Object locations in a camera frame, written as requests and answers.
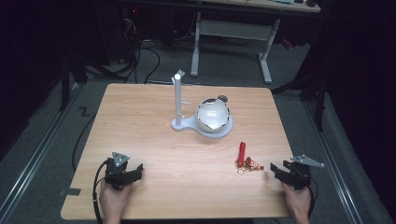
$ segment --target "table leg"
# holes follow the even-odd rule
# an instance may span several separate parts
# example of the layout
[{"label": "table leg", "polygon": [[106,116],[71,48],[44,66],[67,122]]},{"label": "table leg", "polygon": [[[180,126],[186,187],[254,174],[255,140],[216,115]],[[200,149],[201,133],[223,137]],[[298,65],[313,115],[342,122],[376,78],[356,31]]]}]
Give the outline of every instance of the table leg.
[{"label": "table leg", "polygon": [[279,26],[280,19],[275,20],[274,26],[271,29],[270,35],[267,40],[267,45],[265,47],[264,53],[259,54],[260,65],[262,66],[262,75],[264,76],[264,82],[267,84],[272,83],[271,74],[268,69],[267,57],[270,52],[271,46],[274,42],[274,38],[276,35],[277,27]]},{"label": "table leg", "polygon": [[195,27],[195,45],[194,45],[194,52],[192,53],[192,63],[191,63],[192,77],[198,76],[200,33],[201,33],[201,12],[197,12],[197,22]]}]

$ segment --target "aluminum rail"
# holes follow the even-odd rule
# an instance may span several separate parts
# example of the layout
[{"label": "aluminum rail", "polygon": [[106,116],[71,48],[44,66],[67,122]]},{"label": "aluminum rail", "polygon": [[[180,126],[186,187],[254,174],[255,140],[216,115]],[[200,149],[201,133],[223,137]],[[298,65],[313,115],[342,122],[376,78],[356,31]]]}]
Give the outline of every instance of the aluminum rail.
[{"label": "aluminum rail", "polygon": [[77,96],[81,93],[82,87],[78,84],[75,84],[71,91],[71,100],[67,107],[63,111],[59,111],[56,115],[54,121],[51,123],[49,128],[47,129],[44,137],[42,138],[40,144],[35,150],[32,158],[27,163],[26,167],[22,171],[19,176],[17,182],[14,187],[8,194],[7,198],[4,200],[3,204],[0,207],[0,223],[7,223],[9,218],[11,217],[14,209],[18,205],[23,193],[26,191],[30,182],[32,181],[35,173],[40,167],[41,162],[44,160],[47,152],[49,151],[49,145],[52,140],[52,137],[55,135],[62,121],[64,120],[64,116],[67,114],[67,111],[70,108],[70,105],[74,102]]},{"label": "aluminum rail", "polygon": [[330,150],[330,147],[327,144],[326,137],[324,133],[318,129],[318,126],[315,123],[315,111],[312,105],[307,101],[304,101],[302,103],[306,113],[310,117],[310,122],[316,131],[318,140],[323,150],[323,154],[325,156],[324,163],[330,170],[330,176],[332,177],[332,182],[334,183],[335,189],[338,193],[338,196],[340,197],[341,203],[344,206],[346,215],[349,219],[349,223],[359,223],[359,224],[363,223],[363,221],[361,220],[361,215],[359,214],[359,211],[355,203],[353,202],[353,198],[347,186],[347,183],[342,177],[341,172],[338,169],[338,166],[332,155],[332,151]]}]

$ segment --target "black cable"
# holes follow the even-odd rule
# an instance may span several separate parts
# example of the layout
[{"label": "black cable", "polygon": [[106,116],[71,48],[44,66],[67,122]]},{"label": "black cable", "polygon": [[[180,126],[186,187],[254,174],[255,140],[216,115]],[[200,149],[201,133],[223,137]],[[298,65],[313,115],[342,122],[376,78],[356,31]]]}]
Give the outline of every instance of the black cable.
[{"label": "black cable", "polygon": [[75,56],[76,56],[77,58],[79,58],[79,60],[80,60],[82,63],[85,63],[85,64],[90,65],[91,67],[93,67],[94,69],[98,70],[99,72],[101,72],[101,73],[104,74],[104,75],[107,75],[107,76],[112,77],[112,78],[115,78],[115,79],[124,79],[124,77],[122,77],[122,76],[119,75],[119,72],[120,72],[120,71],[118,71],[118,72],[116,73],[116,72],[113,72],[113,71],[108,70],[107,68],[103,67],[101,64],[98,64],[98,63],[96,63],[96,62],[94,62],[94,61],[91,61],[91,60],[85,58],[85,57],[82,56],[82,55],[78,55],[78,54],[75,53]]},{"label": "black cable", "polygon": [[[139,51],[138,51],[138,55],[137,55],[137,63],[139,63],[139,61],[140,61],[140,50],[141,50],[141,48],[140,48],[140,46],[139,46]],[[137,84],[137,68],[135,68],[134,69],[134,84]]]},{"label": "black cable", "polygon": [[193,40],[190,40],[191,38],[193,38],[194,37],[194,35],[192,35],[192,36],[189,36],[189,37],[186,37],[186,38],[184,38],[184,39],[180,39],[180,40],[174,40],[174,44],[176,44],[176,45],[178,45],[178,46],[181,46],[181,47],[188,47],[188,46],[191,46],[191,45],[193,45],[195,42],[194,42],[194,39]]},{"label": "black cable", "polygon": [[311,194],[311,204],[309,204],[309,210],[308,210],[308,218],[311,217],[312,212],[314,211],[315,207],[315,201],[317,200],[318,194],[319,194],[319,187],[317,181],[311,177],[311,179],[315,182],[315,185],[317,186],[317,194],[314,196],[314,191],[312,190],[311,186],[308,186],[309,193]]},{"label": "black cable", "polygon": [[75,147],[73,149],[73,154],[72,154],[72,166],[73,166],[73,171],[75,172],[77,169],[77,166],[75,164],[75,157],[76,157],[76,151],[77,151],[77,146],[79,141],[81,140],[82,135],[85,133],[85,130],[88,128],[88,126],[90,125],[90,123],[93,121],[93,119],[96,117],[96,114],[94,114],[92,116],[92,118],[90,119],[90,121],[88,121],[88,123],[85,125],[84,129],[82,129],[81,133],[79,134],[78,140],[75,144]]},{"label": "black cable", "polygon": [[95,211],[96,220],[98,221],[98,224],[103,224],[103,221],[100,216],[99,205],[98,205],[97,194],[96,194],[96,187],[99,184],[99,182],[101,180],[103,180],[103,178],[102,178],[98,181],[99,173],[102,170],[104,165],[109,164],[109,161],[110,161],[110,159],[107,159],[106,161],[102,162],[102,164],[99,166],[99,169],[96,172],[95,179],[93,180],[93,190],[92,190],[93,210]]},{"label": "black cable", "polygon": [[219,39],[219,44],[217,46],[215,46],[214,48],[205,48],[202,43],[200,43],[199,47],[202,50],[214,50],[214,49],[218,49],[222,46],[223,44],[223,38],[222,37],[218,37],[218,36],[213,36],[212,39]]},{"label": "black cable", "polygon": [[229,44],[237,45],[237,46],[245,46],[245,45],[250,45],[250,44],[259,42],[259,40],[249,39],[249,40],[245,40],[246,42],[244,42],[244,43],[238,43],[236,41],[229,40],[229,38],[223,38],[223,41],[226,43],[229,43]]},{"label": "black cable", "polygon": [[157,52],[155,52],[152,49],[146,49],[146,50],[149,50],[149,51],[155,53],[157,55],[157,57],[158,57],[158,62],[157,62],[157,65],[154,67],[154,69],[152,69],[152,71],[146,76],[146,79],[145,79],[145,82],[144,82],[145,84],[147,84],[149,77],[154,73],[154,71],[157,70],[158,66],[160,65],[160,61],[161,61],[160,55]]},{"label": "black cable", "polygon": [[190,35],[190,36],[189,36],[189,34],[191,33],[192,28],[194,27],[196,17],[197,17],[197,12],[194,12],[194,15],[193,15],[193,17],[192,17],[191,26],[190,26],[189,31],[187,31],[187,33],[186,33],[185,35],[183,35],[181,38],[174,39],[174,43],[175,43],[175,44],[179,45],[179,44],[177,43],[178,40],[185,40],[185,39],[189,39],[189,38],[195,36],[195,34],[194,34],[194,35]]},{"label": "black cable", "polygon": [[138,61],[137,61],[135,55],[134,55],[133,59],[134,59],[134,66],[131,68],[131,71],[128,73],[128,75],[127,75],[126,78],[124,79],[123,83],[126,83],[126,82],[128,81],[128,78],[129,78],[129,76],[132,74],[133,71],[136,72],[136,67],[137,67]]},{"label": "black cable", "polygon": [[273,220],[274,222],[276,222],[277,224],[281,224],[279,220],[277,220],[276,218],[270,218],[270,220]]},{"label": "black cable", "polygon": [[[119,74],[128,71],[128,70],[129,70],[130,68],[132,68],[133,66],[134,66],[134,58],[132,58],[131,61],[129,61],[128,65],[126,65],[125,67],[122,67],[120,70],[111,72],[112,74],[114,74],[114,76],[112,75],[111,77],[115,77],[115,78],[117,78],[117,79],[124,78],[124,77],[122,77],[122,76],[119,76]],[[92,71],[91,69],[89,69],[88,67],[85,67],[85,71],[86,71],[87,73],[91,74],[91,75],[98,76],[98,77],[99,77],[99,76],[103,76],[103,75],[107,75],[107,73],[105,73],[105,72],[103,72],[103,71],[94,72],[94,71]]]}]

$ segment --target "hand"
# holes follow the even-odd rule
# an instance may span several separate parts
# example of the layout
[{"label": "hand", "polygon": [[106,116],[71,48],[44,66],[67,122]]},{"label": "hand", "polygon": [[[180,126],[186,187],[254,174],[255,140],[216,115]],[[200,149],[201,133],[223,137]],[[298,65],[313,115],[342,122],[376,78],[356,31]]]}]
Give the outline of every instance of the hand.
[{"label": "hand", "polygon": [[308,187],[294,190],[291,186],[281,183],[286,193],[286,205],[297,224],[309,224],[308,212],[311,204],[311,192]]},{"label": "hand", "polygon": [[115,190],[105,180],[101,182],[99,202],[105,213],[106,224],[120,223],[122,212],[129,200],[131,188],[132,184],[129,184],[123,190]]}]

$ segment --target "wire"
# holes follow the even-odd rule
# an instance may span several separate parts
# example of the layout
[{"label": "wire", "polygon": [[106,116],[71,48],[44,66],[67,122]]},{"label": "wire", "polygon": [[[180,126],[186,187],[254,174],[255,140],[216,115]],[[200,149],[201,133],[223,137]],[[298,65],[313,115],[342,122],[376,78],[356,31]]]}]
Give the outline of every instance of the wire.
[{"label": "wire", "polygon": [[273,220],[274,222],[276,222],[277,224],[281,224],[279,220],[277,220],[276,218],[270,218],[270,220]]},{"label": "wire", "polygon": [[221,37],[217,37],[217,36],[212,36],[212,38],[208,38],[208,37],[206,37],[206,39],[219,39],[219,43],[218,43],[218,45],[217,46],[215,46],[214,48],[205,48],[202,44],[200,44],[199,46],[200,46],[200,49],[203,49],[203,50],[214,50],[214,49],[218,49],[219,47],[221,47],[222,46],[222,44],[223,44],[223,38],[221,38]]},{"label": "wire", "polygon": [[91,74],[91,75],[99,77],[99,76],[108,75],[108,73],[111,73],[111,75],[110,75],[111,77],[114,77],[114,78],[117,78],[117,79],[125,79],[125,77],[119,76],[119,74],[124,73],[124,72],[128,71],[131,67],[133,67],[134,66],[134,60],[131,59],[131,61],[128,63],[128,65],[126,65],[125,67],[121,68],[120,70],[117,70],[117,71],[114,71],[114,72],[113,71],[109,71],[108,69],[104,68],[102,65],[98,65],[98,64],[93,65],[93,64],[91,64],[91,66],[94,69],[96,69],[96,70],[97,69],[102,70],[102,71],[99,71],[99,72],[95,72],[95,71],[92,71],[90,68],[85,67],[85,71],[87,73]]},{"label": "wire", "polygon": [[229,44],[234,44],[237,46],[245,46],[245,45],[250,45],[250,44],[259,42],[259,40],[254,40],[254,39],[245,40],[246,42],[244,42],[244,43],[238,43],[237,41],[232,41],[232,40],[235,40],[235,38],[224,38],[223,39],[224,42],[229,43]]},{"label": "wire", "polygon": [[134,26],[134,22],[133,21],[131,21],[129,19],[123,19],[123,20],[126,21],[126,23],[127,23],[125,25],[126,28],[125,28],[125,31],[124,31],[123,35],[125,36],[125,40],[126,40],[127,46],[129,46],[130,40],[129,40],[129,37],[128,37],[128,31],[133,26],[134,27],[133,34],[134,34],[134,32],[136,31],[136,27]]},{"label": "wire", "polygon": [[[296,169],[296,172],[297,172],[297,174],[299,175],[299,177],[304,181],[303,176],[302,176],[302,174],[300,173],[300,171],[299,171],[298,169]],[[313,192],[313,190],[312,190],[312,187],[311,187],[311,185],[309,185],[309,186],[308,186],[308,189],[309,189],[309,193],[311,194],[311,203],[309,204],[308,218],[311,217],[312,212],[314,211],[315,201],[317,200],[317,197],[318,197],[318,194],[319,194],[319,186],[318,186],[317,181],[316,181],[312,176],[310,176],[310,179],[312,179],[312,180],[314,181],[315,186],[317,187],[317,188],[316,188],[317,194],[314,196],[314,192]]]},{"label": "wire", "polygon": [[195,36],[195,35],[190,35],[190,36],[188,36],[188,35],[191,33],[192,27],[194,27],[196,16],[197,16],[197,13],[195,12],[194,16],[192,17],[192,22],[191,22],[191,26],[190,26],[189,31],[185,35],[183,35],[181,38],[175,39],[174,41],[184,40],[184,39],[188,39],[188,38],[191,38],[191,37]]},{"label": "wire", "polygon": [[154,69],[146,76],[146,79],[145,79],[145,82],[144,82],[145,84],[147,84],[147,82],[149,80],[149,77],[154,73],[155,70],[157,70],[157,68],[158,68],[158,66],[160,66],[160,62],[161,62],[160,55],[157,52],[155,52],[152,49],[146,49],[146,50],[149,50],[149,51],[155,53],[157,55],[157,57],[158,57],[158,62],[157,62],[157,65],[154,67]]},{"label": "wire", "polygon": [[185,38],[185,39],[182,39],[182,40],[175,41],[174,44],[176,44],[178,46],[181,46],[181,47],[191,46],[191,45],[193,45],[195,43],[194,40],[188,41],[192,37],[194,37],[194,35],[190,36],[189,38]]},{"label": "wire", "polygon": [[[137,55],[137,63],[139,63],[139,61],[140,61],[140,50],[141,50],[141,48],[139,47],[139,54]],[[135,68],[134,69],[134,84],[137,84],[137,68]]]},{"label": "wire", "polygon": [[136,67],[137,67],[138,60],[136,59],[135,55],[133,56],[133,60],[134,60],[134,66],[131,68],[131,71],[128,73],[128,75],[124,79],[123,83],[126,83],[128,81],[128,78],[132,74],[133,71],[136,73]]},{"label": "wire", "polygon": [[82,131],[81,131],[81,133],[79,134],[79,137],[78,137],[78,140],[77,140],[77,142],[76,142],[76,144],[75,144],[75,147],[74,147],[74,149],[73,149],[73,154],[72,154],[72,166],[73,166],[73,171],[75,172],[76,171],[76,163],[75,163],[75,157],[76,157],[76,151],[77,151],[77,146],[78,146],[78,143],[79,143],[79,141],[81,140],[81,137],[82,137],[82,135],[85,133],[85,130],[87,130],[87,128],[88,128],[88,126],[90,125],[90,123],[93,121],[93,119],[96,117],[96,114],[94,114],[93,116],[92,116],[92,118],[88,121],[88,123],[85,125],[85,127],[82,129]]},{"label": "wire", "polygon": [[110,159],[107,159],[104,162],[102,162],[102,164],[99,166],[99,169],[96,172],[95,179],[93,180],[93,190],[92,190],[93,210],[95,211],[96,220],[98,221],[98,224],[103,224],[103,221],[100,216],[99,205],[98,205],[97,194],[96,194],[96,187],[99,184],[99,182],[101,180],[103,180],[103,178],[102,178],[98,181],[99,173],[102,170],[103,166],[107,165],[109,163],[109,161],[110,161]]}]

